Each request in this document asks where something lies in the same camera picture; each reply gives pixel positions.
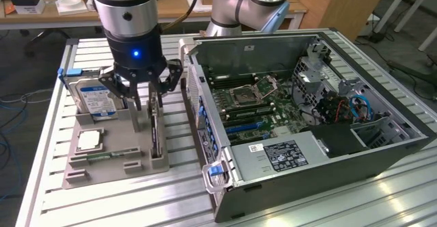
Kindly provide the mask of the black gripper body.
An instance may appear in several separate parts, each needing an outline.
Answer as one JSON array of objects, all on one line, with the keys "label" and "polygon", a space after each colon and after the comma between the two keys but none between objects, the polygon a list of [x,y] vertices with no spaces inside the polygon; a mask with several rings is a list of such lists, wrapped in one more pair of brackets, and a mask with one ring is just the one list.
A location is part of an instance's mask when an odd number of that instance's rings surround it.
[{"label": "black gripper body", "polygon": [[161,50],[160,26],[137,37],[120,37],[104,31],[113,57],[113,70],[124,79],[153,82],[167,67]]}]

